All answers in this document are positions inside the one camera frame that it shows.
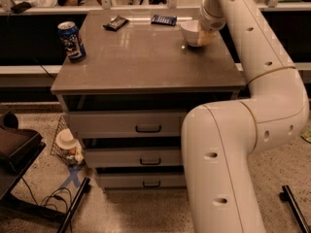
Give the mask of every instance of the can lid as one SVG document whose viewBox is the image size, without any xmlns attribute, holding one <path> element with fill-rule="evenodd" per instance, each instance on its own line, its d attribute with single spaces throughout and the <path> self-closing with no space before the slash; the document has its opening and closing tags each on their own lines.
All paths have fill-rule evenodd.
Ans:
<svg viewBox="0 0 311 233">
<path fill-rule="evenodd" d="M 58 29 L 65 30 L 74 27 L 76 24 L 73 21 L 64 21 L 58 24 Z"/>
</svg>

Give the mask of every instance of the wire basket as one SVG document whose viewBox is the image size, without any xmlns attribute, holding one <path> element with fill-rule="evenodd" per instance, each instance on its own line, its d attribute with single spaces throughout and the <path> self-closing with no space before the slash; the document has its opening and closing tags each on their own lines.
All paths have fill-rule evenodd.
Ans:
<svg viewBox="0 0 311 233">
<path fill-rule="evenodd" d="M 78 161 L 75 159 L 75 155 L 70 154 L 68 150 L 64 150 L 60 148 L 56 143 L 56 136 L 58 133 L 64 129 L 68 128 L 68 125 L 63 116 L 59 118 L 57 129 L 53 138 L 51 155 L 56 155 L 59 159 L 61 159 L 67 166 L 75 166 L 78 165 Z"/>
</svg>

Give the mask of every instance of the drawer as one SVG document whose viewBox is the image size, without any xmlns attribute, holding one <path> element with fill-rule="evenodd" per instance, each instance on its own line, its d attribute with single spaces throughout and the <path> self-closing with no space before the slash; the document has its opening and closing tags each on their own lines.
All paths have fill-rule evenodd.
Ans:
<svg viewBox="0 0 311 233">
<path fill-rule="evenodd" d="M 181 166 L 96 169 L 96 173 L 95 180 L 102 189 L 186 187 Z"/>
<path fill-rule="evenodd" d="M 136 166 L 178 166 L 182 165 L 179 148 L 150 148 L 127 150 L 86 150 L 86 164 L 96 167 L 136 167 Z"/>
<path fill-rule="evenodd" d="M 75 112 L 66 115 L 78 138 L 179 136 L 186 112 Z"/>
</svg>

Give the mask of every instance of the floor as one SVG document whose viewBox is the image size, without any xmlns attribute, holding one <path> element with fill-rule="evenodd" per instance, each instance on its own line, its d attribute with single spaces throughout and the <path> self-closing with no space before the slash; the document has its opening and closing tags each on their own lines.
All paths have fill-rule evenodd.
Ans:
<svg viewBox="0 0 311 233">
<path fill-rule="evenodd" d="M 74 183 L 68 166 L 51 155 L 55 130 L 61 117 L 58 105 L 0 104 L 0 112 L 7 109 L 17 115 L 19 128 L 39 131 L 47 144 L 24 176 L 39 203 L 64 183 L 75 195 L 84 177 L 90 178 L 90 191 L 72 219 L 72 231 L 68 227 L 67 232 L 193 232 L 186 189 L 103 192 L 86 165 L 78 172 L 78 183 Z M 311 119 L 305 126 L 306 129 L 309 127 Z M 311 222 L 311 145 L 296 137 L 278 149 L 251 154 L 249 168 L 266 232 L 301 232 L 290 205 L 281 202 L 279 193 L 282 185 L 289 185 L 307 222 Z M 24 182 L 18 183 L 13 194 L 33 202 Z M 61 196 L 69 201 L 68 193 L 61 193 Z M 60 211 L 65 210 L 63 202 L 51 203 Z M 0 210 L 1 233 L 50 233 L 56 232 L 57 228 L 57 224 Z"/>
</svg>

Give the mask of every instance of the blue can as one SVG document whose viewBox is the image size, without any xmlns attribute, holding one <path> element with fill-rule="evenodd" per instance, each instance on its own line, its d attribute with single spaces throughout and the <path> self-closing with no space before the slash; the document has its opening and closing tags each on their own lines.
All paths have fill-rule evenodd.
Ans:
<svg viewBox="0 0 311 233">
<path fill-rule="evenodd" d="M 64 21 L 60 23 L 58 34 L 71 62 L 78 62 L 86 57 L 86 50 L 75 22 Z"/>
</svg>

